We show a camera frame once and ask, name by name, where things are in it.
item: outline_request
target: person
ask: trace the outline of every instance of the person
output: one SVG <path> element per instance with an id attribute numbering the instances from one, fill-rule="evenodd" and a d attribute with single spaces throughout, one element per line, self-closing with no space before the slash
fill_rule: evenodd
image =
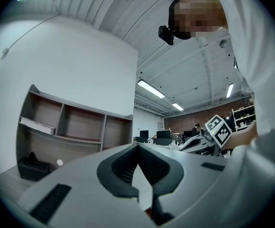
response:
<path id="1" fill-rule="evenodd" d="M 195 126 L 191 130 L 192 131 L 192 134 L 191 134 L 192 137 L 198 135 L 198 128 L 199 128 L 199 124 L 197 123 L 197 124 L 195 124 Z"/>
<path id="2" fill-rule="evenodd" d="M 275 129 L 275 22 L 259 0 L 174 0 L 168 24 L 180 39 L 219 29 L 231 36 L 242 92 L 254 99 L 256 121 L 232 134 L 223 149 Z"/>

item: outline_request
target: black box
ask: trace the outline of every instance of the black box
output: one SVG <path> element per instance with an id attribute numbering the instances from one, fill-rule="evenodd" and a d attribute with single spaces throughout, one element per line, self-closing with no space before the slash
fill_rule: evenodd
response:
<path id="1" fill-rule="evenodd" d="M 24 158 L 18 164 L 20 177 L 32 181 L 38 181 L 50 173 L 48 163 L 30 161 Z"/>

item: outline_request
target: white ceiling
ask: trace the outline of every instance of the white ceiling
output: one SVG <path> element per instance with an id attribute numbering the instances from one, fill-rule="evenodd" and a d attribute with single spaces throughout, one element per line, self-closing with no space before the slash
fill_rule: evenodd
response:
<path id="1" fill-rule="evenodd" d="M 239 99 L 241 82 L 234 69 L 230 36 L 218 31 L 206 38 L 175 39 L 173 46 L 158 37 L 168 25 L 172 0 L 22 0 L 12 1 L 4 16 L 27 13 L 62 14 L 93 24 L 138 49 L 136 81 L 144 79 L 166 95 L 160 99 L 136 85 L 135 107 L 161 116 L 208 109 Z M 220 48 L 219 42 L 228 44 Z M 233 94 L 226 98 L 228 85 Z"/>

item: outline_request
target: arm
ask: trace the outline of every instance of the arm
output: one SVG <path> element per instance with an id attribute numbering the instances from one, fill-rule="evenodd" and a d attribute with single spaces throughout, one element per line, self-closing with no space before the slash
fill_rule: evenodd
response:
<path id="1" fill-rule="evenodd" d="M 239 145 L 250 144 L 251 141 L 257 137 L 256 121 L 252 122 L 246 129 L 235 132 L 231 135 L 227 143 L 223 146 L 222 150 L 234 149 Z"/>

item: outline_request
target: wall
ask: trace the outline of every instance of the wall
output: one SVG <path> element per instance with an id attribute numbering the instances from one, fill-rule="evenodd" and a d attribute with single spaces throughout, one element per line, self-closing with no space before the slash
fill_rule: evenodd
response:
<path id="1" fill-rule="evenodd" d="M 138 52 L 122 40 L 78 20 L 55 17 L 2 50 L 48 16 L 0 23 L 0 173 L 16 164 L 19 113 L 31 84 L 66 100 L 133 114 Z"/>
<path id="2" fill-rule="evenodd" d="M 156 135 L 158 122 L 163 122 L 163 119 L 154 114 L 134 108 L 133 137 L 139 137 L 140 130 L 149 130 L 149 138 L 153 137 Z"/>
<path id="3" fill-rule="evenodd" d="M 238 100 L 206 111 L 165 118 L 165 128 L 170 128 L 173 133 L 183 133 L 191 130 L 195 124 L 204 126 L 216 114 L 222 117 L 230 116 L 229 112 L 232 109 L 237 110 L 242 106 L 247 105 L 243 103 L 243 100 Z"/>

